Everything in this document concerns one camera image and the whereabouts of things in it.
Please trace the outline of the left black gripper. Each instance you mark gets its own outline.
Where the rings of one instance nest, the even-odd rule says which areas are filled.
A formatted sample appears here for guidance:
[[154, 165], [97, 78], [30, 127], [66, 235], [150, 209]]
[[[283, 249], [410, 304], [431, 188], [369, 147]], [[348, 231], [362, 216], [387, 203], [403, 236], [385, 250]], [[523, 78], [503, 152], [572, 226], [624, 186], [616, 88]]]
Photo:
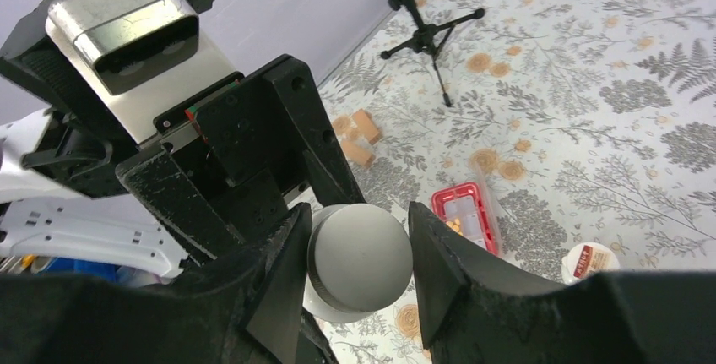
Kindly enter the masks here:
[[324, 206], [365, 200], [311, 69], [295, 57], [233, 73], [182, 113], [186, 144], [164, 137], [116, 174], [185, 250], [187, 263], [258, 239], [308, 189]]

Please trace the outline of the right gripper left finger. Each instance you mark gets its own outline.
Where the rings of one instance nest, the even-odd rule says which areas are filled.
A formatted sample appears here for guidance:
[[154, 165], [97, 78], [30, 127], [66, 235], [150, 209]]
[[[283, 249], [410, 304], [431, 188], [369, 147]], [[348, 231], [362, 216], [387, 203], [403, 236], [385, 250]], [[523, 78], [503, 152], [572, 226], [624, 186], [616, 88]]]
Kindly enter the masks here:
[[309, 363], [301, 332], [309, 204], [168, 285], [81, 274], [1, 278], [4, 363]]

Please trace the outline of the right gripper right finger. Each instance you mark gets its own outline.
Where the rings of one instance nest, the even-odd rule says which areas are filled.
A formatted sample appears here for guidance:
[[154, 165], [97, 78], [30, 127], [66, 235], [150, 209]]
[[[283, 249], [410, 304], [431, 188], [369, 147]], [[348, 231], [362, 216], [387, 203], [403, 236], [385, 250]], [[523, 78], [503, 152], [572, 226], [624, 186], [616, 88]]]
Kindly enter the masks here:
[[435, 363], [712, 363], [715, 274], [606, 271], [563, 285], [409, 207], [423, 345]]

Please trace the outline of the red pill organizer box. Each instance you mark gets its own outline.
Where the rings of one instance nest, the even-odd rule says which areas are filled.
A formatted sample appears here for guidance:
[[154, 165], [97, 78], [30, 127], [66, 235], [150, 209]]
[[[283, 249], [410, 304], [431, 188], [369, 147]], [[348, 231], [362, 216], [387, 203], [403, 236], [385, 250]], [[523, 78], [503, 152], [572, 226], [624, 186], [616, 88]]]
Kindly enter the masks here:
[[501, 258], [502, 235], [494, 203], [485, 175], [480, 171], [474, 179], [445, 187], [431, 196], [433, 213], [449, 228]]

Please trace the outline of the white orange pill bottle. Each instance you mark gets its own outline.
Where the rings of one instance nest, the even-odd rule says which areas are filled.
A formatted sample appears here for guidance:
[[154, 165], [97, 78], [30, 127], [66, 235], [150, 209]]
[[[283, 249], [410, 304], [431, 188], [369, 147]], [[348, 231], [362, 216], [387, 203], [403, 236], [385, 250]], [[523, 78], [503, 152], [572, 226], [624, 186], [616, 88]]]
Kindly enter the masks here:
[[591, 274], [620, 268], [617, 256], [608, 247], [597, 242], [583, 242], [562, 258], [561, 277], [566, 285], [571, 285]]

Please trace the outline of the white dark pill bottle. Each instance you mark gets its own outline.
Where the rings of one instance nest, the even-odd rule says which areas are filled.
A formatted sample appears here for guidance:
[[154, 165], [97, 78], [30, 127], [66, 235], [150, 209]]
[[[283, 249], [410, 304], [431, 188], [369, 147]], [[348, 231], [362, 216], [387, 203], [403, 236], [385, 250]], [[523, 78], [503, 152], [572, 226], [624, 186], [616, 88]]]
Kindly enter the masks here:
[[335, 204], [312, 215], [303, 308], [354, 323], [394, 304], [413, 275], [407, 231], [373, 204]]

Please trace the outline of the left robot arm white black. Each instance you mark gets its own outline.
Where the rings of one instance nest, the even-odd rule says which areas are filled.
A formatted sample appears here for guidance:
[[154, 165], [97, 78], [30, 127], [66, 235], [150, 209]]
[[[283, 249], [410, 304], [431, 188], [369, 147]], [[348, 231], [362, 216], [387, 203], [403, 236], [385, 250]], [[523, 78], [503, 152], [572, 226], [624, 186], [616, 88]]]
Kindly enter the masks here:
[[308, 66], [282, 55], [179, 97], [175, 78], [129, 110], [136, 144], [88, 86], [70, 108], [1, 127], [1, 254], [89, 260], [173, 278], [268, 232], [311, 189], [363, 194]]

